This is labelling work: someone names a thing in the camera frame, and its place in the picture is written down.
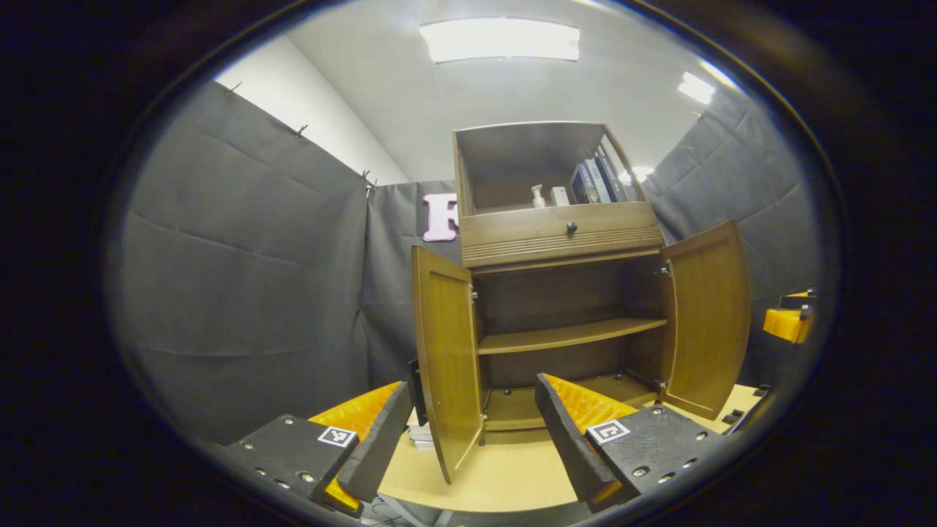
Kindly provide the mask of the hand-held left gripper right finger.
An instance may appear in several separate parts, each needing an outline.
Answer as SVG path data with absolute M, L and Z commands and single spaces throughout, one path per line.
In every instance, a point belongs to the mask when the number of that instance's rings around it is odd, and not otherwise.
M 728 443 L 673 409 L 637 409 L 545 373 L 534 399 L 577 500 L 591 512 L 658 493 Z

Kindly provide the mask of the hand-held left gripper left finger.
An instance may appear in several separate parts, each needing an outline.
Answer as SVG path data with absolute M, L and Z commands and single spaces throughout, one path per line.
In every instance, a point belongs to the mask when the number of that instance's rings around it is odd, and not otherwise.
M 412 410 L 407 381 L 395 381 L 317 416 L 281 414 L 221 449 L 289 493 L 360 517 L 377 497 Z

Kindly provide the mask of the wooden cabinet door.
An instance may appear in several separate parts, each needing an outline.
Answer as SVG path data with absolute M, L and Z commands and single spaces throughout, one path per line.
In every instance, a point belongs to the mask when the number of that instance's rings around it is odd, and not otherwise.
M 443 480 L 452 484 L 483 433 L 472 274 L 420 246 L 411 248 L 411 270 L 422 401 Z
M 752 323 L 752 285 L 735 220 L 660 251 L 660 399 L 716 419 L 737 380 Z

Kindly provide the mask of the wooden double-door shoe cabinet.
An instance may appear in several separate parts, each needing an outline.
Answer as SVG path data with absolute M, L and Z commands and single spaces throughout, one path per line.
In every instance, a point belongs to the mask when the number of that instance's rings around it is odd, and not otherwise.
M 565 187 L 570 206 L 588 206 L 573 197 L 577 163 L 600 153 L 618 177 L 632 167 L 611 127 L 600 122 L 489 124 L 456 130 L 452 139 L 460 220 L 532 209 L 535 184 L 542 184 L 546 207 L 558 207 L 550 194 L 556 186 Z M 628 203 L 649 203 L 634 176 L 621 183 Z M 644 351 L 659 356 L 667 323 L 649 276 L 662 246 L 466 267 L 473 280 L 486 430 L 542 427 L 534 401 L 539 373 L 629 405 L 655 400 L 653 377 L 639 373 L 637 360 Z

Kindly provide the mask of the wooden cabinet drawer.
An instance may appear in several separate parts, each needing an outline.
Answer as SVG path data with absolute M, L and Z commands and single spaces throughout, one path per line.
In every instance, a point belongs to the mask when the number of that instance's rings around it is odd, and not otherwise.
M 462 264 L 502 266 L 660 247 L 662 231 L 646 201 L 473 214 L 460 220 Z

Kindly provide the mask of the black backdrop cloth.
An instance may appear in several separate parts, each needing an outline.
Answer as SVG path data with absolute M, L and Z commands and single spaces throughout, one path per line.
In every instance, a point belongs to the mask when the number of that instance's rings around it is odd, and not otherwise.
M 716 97 L 641 186 L 666 244 L 739 224 L 753 323 L 835 260 L 817 170 L 740 94 Z M 229 444 L 401 380 L 416 356 L 409 249 L 452 179 L 360 177 L 217 81 L 154 144 L 111 240 L 113 317 L 183 427 Z

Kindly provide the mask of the black book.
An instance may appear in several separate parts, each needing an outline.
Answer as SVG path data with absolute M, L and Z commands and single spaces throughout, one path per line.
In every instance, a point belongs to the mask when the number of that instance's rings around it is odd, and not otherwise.
M 609 163 L 609 160 L 607 160 L 605 154 L 596 154 L 594 161 L 600 172 L 600 177 L 602 177 L 603 184 L 605 184 L 605 189 L 609 199 L 614 203 L 628 203 L 629 198 L 624 191 L 624 187 L 622 186 L 619 177 L 612 169 L 611 164 Z

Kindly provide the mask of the light blue book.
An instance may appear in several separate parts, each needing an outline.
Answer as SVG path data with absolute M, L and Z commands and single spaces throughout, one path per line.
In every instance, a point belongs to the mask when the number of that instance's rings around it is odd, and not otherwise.
M 598 165 L 593 159 L 586 159 L 583 161 L 588 167 L 588 171 L 592 180 L 592 186 L 595 187 L 598 199 L 600 203 L 612 203 L 611 195 L 605 186 L 605 180 L 602 179 Z

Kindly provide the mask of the dark blue book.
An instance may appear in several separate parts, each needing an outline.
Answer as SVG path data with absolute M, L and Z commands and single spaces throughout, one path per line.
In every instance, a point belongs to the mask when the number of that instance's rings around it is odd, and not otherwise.
M 577 163 L 571 178 L 571 189 L 576 204 L 599 203 L 600 197 L 586 163 Z

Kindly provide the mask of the large ceiling light panel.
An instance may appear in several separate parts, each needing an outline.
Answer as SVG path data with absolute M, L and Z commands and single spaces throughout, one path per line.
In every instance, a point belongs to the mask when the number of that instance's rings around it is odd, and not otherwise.
M 419 27 L 437 63 L 482 58 L 545 58 L 575 62 L 581 30 L 552 21 L 476 18 L 436 21 Z

